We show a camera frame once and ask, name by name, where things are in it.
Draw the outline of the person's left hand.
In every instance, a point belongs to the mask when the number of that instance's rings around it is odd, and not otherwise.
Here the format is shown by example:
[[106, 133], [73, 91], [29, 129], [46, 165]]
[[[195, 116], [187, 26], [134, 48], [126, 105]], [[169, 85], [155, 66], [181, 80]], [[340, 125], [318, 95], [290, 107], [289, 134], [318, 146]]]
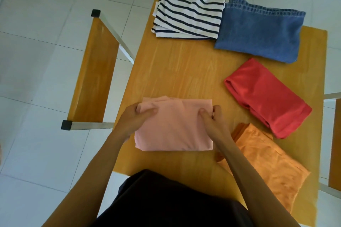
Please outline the person's left hand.
[[117, 121], [115, 128], [113, 129], [114, 136], [123, 142], [127, 141], [130, 136], [138, 129], [140, 129], [140, 127], [147, 120], [139, 120], [137, 118], [138, 105], [139, 103], [134, 103], [126, 107], [125, 111], [122, 113], [121, 117]]

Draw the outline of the person's right hand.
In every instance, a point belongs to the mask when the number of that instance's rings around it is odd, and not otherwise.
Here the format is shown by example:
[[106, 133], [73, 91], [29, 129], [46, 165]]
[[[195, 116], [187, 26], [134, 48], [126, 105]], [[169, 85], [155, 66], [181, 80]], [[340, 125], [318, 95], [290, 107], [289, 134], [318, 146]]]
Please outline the person's right hand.
[[214, 121], [212, 123], [204, 123], [207, 135], [218, 148], [227, 147], [234, 144], [221, 106], [215, 105], [212, 108]]

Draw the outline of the pink garment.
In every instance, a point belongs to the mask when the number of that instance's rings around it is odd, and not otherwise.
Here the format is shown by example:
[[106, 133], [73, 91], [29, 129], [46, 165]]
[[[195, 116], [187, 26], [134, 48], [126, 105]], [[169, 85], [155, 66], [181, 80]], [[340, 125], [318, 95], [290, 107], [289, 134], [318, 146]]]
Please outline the pink garment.
[[135, 132], [135, 147], [141, 151], [211, 151], [213, 141], [199, 115], [205, 109], [211, 116], [211, 99], [180, 99], [161, 96], [142, 99], [137, 112], [158, 112]]

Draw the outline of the person's right forearm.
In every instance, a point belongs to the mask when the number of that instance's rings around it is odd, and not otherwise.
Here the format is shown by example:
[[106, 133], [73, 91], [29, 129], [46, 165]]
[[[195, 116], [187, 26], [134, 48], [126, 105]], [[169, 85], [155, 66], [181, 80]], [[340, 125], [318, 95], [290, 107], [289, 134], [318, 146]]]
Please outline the person's right forearm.
[[232, 139], [214, 139], [224, 155], [256, 227], [301, 227]]

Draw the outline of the person's left forearm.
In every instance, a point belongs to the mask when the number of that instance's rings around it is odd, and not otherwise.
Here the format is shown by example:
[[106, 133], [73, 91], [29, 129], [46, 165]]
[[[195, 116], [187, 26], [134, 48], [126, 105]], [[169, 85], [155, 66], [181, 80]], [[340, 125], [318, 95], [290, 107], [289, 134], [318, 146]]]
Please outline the person's left forearm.
[[42, 227], [89, 227], [97, 218], [120, 149], [131, 134], [113, 130]]

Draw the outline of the red folded garment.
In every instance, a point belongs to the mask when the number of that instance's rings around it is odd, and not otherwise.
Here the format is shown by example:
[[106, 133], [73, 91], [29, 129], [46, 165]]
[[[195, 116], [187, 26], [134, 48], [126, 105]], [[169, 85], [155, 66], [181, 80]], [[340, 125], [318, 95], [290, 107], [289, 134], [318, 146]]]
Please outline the red folded garment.
[[224, 80], [239, 105], [248, 109], [278, 139], [295, 132], [312, 108], [254, 58]]

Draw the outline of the orange folded garment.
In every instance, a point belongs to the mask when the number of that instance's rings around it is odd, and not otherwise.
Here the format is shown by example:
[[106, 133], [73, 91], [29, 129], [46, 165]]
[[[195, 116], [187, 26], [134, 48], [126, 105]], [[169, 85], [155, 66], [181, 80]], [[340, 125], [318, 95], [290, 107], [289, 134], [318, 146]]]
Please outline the orange folded garment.
[[310, 171], [287, 155], [270, 133], [251, 123], [239, 123], [232, 132], [232, 139], [275, 197], [292, 213], [295, 199]]

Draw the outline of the person's black clothing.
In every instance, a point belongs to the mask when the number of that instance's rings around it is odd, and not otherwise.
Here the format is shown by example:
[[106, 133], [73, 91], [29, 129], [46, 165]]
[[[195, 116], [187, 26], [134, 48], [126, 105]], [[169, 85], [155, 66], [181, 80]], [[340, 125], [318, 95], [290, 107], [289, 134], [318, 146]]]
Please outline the person's black clothing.
[[90, 227], [254, 227], [238, 201], [207, 195], [151, 170], [120, 186]]

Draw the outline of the blue folded denim jeans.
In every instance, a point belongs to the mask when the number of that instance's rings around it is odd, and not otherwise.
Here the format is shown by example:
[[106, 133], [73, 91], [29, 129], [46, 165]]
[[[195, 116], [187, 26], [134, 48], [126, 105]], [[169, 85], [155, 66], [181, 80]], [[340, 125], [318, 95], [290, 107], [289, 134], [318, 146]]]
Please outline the blue folded denim jeans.
[[298, 59], [305, 15], [300, 10], [229, 0], [214, 48], [292, 64]]

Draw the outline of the striped white navy folded shirt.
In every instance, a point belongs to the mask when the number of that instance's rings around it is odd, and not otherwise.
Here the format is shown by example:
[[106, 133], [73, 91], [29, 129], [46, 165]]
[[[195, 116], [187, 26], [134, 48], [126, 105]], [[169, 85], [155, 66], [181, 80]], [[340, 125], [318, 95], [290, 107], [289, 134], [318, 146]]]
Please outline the striped white navy folded shirt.
[[158, 0], [151, 32], [156, 37], [216, 40], [225, 0]]

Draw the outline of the wooden side shelf metal frame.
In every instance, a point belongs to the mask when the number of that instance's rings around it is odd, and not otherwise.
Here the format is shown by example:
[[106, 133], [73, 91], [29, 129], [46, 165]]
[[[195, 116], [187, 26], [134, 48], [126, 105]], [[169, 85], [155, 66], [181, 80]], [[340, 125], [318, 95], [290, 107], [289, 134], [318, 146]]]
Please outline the wooden side shelf metal frame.
[[67, 119], [61, 130], [112, 129], [114, 122], [104, 122], [113, 72], [119, 50], [134, 64], [132, 53], [101, 10], [91, 12], [88, 35], [79, 76]]
[[324, 96], [319, 182], [321, 191], [341, 199], [341, 92]]

